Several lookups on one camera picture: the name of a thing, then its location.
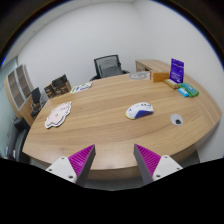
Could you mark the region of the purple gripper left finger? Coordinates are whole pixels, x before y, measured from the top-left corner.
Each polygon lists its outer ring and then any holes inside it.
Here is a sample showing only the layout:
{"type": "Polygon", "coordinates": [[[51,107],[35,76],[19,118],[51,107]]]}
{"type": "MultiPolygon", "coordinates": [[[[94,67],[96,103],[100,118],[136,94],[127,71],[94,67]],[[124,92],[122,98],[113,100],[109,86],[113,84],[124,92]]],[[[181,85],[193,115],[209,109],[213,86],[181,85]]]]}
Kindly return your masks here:
{"type": "Polygon", "coordinates": [[[90,145],[69,157],[58,158],[46,171],[78,186],[84,186],[95,155],[95,146],[90,145]]]}

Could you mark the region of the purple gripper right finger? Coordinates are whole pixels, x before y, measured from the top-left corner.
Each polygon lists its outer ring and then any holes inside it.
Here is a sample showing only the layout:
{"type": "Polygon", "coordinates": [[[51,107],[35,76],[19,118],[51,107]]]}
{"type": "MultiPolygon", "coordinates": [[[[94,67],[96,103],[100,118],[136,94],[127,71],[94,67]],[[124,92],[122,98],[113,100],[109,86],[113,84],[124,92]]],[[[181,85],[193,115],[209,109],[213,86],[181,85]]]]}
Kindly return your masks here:
{"type": "Polygon", "coordinates": [[[145,185],[182,169],[170,156],[160,156],[138,144],[134,145],[133,154],[145,185]]]}

